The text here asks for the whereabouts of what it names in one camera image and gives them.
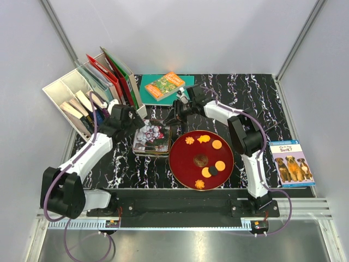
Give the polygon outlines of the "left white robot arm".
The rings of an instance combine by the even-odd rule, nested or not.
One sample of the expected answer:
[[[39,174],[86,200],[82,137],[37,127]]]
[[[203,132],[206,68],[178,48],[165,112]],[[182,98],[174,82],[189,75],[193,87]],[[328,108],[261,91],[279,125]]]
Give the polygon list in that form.
[[[106,216],[114,215],[118,203],[112,194],[105,189],[84,189],[82,183],[104,155],[143,126],[143,119],[133,107],[116,104],[73,157],[57,168],[48,167],[43,173],[40,196],[40,207],[47,220],[53,221],[49,212],[70,219],[93,209]]]

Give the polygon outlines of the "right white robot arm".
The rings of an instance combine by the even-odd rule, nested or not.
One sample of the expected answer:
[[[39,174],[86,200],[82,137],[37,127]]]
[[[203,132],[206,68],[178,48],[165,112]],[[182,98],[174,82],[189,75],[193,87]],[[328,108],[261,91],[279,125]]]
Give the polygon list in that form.
[[[189,115],[197,114],[227,125],[233,149],[240,154],[248,178],[248,211],[256,217],[262,215],[272,197],[263,168],[266,134],[254,111],[225,105],[214,90],[199,84],[181,87],[176,96],[164,123],[177,126],[185,123]]]

